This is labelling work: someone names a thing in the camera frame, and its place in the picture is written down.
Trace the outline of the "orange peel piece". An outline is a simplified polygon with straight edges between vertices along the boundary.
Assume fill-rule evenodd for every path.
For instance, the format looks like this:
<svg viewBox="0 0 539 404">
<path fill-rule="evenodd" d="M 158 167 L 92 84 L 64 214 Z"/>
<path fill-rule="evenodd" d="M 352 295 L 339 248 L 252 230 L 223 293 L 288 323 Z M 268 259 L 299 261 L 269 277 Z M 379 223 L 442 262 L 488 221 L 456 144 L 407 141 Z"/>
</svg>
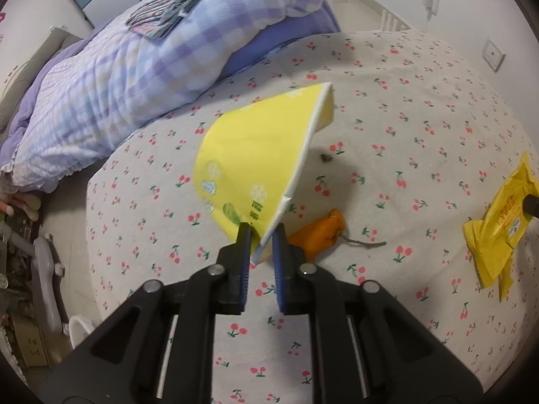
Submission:
<svg viewBox="0 0 539 404">
<path fill-rule="evenodd" d="M 333 247 L 345 231 L 344 215 L 331 209 L 327 215 L 304 225 L 288 237 L 288 243 L 303 249 L 308 263 Z"/>
</svg>

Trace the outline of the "yellow foil snack wrapper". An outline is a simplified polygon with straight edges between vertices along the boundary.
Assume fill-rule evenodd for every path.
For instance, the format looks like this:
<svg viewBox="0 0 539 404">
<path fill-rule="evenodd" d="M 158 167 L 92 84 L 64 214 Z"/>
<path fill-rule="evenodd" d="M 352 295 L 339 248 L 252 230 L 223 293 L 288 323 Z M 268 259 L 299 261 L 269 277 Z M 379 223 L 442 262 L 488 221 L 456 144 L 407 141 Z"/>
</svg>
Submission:
<svg viewBox="0 0 539 404">
<path fill-rule="evenodd" d="M 538 180 L 525 152 L 517 169 L 494 196 L 483 218 L 467 221 L 462 226 L 480 285 L 488 288 L 497 283 L 499 299 L 510 292 L 513 253 L 534 219 L 522 212 L 522 201 L 528 194 L 538 196 Z"/>
</svg>

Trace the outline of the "white patterned trash bin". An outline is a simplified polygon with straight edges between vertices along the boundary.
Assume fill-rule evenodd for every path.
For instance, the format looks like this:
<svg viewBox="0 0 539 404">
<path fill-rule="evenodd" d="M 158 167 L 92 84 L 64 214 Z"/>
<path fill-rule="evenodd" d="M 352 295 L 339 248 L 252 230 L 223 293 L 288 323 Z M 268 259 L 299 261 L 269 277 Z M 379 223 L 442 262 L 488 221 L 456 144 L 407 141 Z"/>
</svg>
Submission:
<svg viewBox="0 0 539 404">
<path fill-rule="evenodd" d="M 73 349 L 79 346 L 99 326 L 98 321 L 93 321 L 83 315 L 73 315 L 68 321 L 68 337 Z"/>
</svg>

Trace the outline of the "cherry print bed sheet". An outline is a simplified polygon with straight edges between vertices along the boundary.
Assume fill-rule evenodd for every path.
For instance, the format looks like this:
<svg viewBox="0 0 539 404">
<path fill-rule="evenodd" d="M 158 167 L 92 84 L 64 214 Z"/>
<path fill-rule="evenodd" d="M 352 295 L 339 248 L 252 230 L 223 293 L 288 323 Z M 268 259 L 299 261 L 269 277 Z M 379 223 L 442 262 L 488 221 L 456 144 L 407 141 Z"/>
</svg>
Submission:
<svg viewBox="0 0 539 404">
<path fill-rule="evenodd" d="M 484 214 L 532 134 L 450 45 L 417 30 L 309 37 L 135 131 L 88 185 L 90 276 L 110 315 L 149 279 L 173 283 L 213 263 L 227 237 L 198 198 L 193 167 L 222 114 L 331 83 L 335 120 L 318 132 L 284 213 L 288 232 L 331 209 L 351 237 L 322 266 L 348 283 L 375 279 L 491 387 L 538 316 L 538 225 L 513 256 L 512 288 L 481 288 L 462 234 Z M 320 155 L 332 156 L 323 163 Z"/>
</svg>

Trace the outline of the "purple plaid quilt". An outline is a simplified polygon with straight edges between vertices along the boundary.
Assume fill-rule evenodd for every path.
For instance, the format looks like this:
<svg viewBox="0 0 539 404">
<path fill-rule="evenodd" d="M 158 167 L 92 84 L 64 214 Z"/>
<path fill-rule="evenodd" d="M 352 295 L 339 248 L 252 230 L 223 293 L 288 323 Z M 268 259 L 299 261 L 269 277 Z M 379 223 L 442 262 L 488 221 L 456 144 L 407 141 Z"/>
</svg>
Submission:
<svg viewBox="0 0 539 404">
<path fill-rule="evenodd" d="M 199 0 L 164 37 L 132 10 L 37 69 L 1 137 L 1 190 L 52 192 L 135 130 L 297 39 L 340 27 L 326 0 Z"/>
</svg>

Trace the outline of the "folded striped cloth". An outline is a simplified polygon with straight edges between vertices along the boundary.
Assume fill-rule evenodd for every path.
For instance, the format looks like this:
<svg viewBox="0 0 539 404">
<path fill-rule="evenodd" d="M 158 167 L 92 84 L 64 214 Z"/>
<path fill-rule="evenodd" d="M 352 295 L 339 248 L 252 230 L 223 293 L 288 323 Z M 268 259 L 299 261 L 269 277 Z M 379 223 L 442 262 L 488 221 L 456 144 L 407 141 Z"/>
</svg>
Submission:
<svg viewBox="0 0 539 404">
<path fill-rule="evenodd" d="M 151 40 L 165 38 L 200 0 L 151 0 L 137 8 L 126 20 L 132 33 Z"/>
</svg>

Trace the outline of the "grey long bolster pillow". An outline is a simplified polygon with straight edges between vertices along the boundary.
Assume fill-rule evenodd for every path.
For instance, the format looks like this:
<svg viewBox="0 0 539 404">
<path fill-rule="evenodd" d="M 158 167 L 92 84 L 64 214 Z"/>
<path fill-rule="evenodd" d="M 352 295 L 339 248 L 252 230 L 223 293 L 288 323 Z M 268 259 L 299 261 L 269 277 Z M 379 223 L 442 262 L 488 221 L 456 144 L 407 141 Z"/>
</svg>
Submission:
<svg viewBox="0 0 539 404">
<path fill-rule="evenodd" d="M 9 128 L 22 97 L 39 71 L 60 51 L 80 40 L 80 37 L 72 35 L 65 29 L 51 27 L 45 40 L 30 57 L 8 73 L 1 85 L 1 133 Z"/>
</svg>

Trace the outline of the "grey wall switch plate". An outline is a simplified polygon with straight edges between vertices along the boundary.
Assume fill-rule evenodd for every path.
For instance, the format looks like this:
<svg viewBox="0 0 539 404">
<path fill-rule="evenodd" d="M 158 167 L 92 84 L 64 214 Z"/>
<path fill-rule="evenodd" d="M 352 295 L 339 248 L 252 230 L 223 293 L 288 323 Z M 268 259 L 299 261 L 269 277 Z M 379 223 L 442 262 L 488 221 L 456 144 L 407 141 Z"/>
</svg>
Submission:
<svg viewBox="0 0 539 404">
<path fill-rule="evenodd" d="M 481 55 L 494 72 L 500 69 L 505 58 L 505 54 L 492 42 L 490 37 L 485 41 Z"/>
</svg>

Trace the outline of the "white wall socket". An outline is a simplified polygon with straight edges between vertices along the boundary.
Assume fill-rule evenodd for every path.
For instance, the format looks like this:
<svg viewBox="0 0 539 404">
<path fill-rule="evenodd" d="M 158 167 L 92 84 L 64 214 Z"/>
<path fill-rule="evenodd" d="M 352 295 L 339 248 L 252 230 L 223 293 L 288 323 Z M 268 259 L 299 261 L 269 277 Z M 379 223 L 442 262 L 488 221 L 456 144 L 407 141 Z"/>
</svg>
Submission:
<svg viewBox="0 0 539 404">
<path fill-rule="evenodd" d="M 422 0 L 424 9 L 426 10 L 426 20 L 430 21 L 433 16 L 438 14 L 439 0 Z"/>
</svg>

